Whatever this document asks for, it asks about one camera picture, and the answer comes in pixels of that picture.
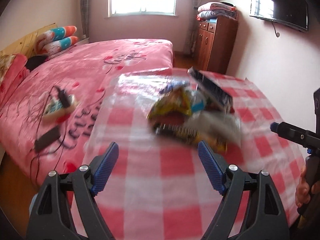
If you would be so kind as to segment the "right hand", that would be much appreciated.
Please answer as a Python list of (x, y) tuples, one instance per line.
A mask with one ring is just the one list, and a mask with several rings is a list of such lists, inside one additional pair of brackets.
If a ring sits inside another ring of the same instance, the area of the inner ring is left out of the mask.
[(295, 202), (297, 207), (302, 207), (303, 204), (308, 204), (310, 201), (310, 186), (306, 182), (306, 167), (304, 166), (300, 173), (299, 183), (296, 187)]

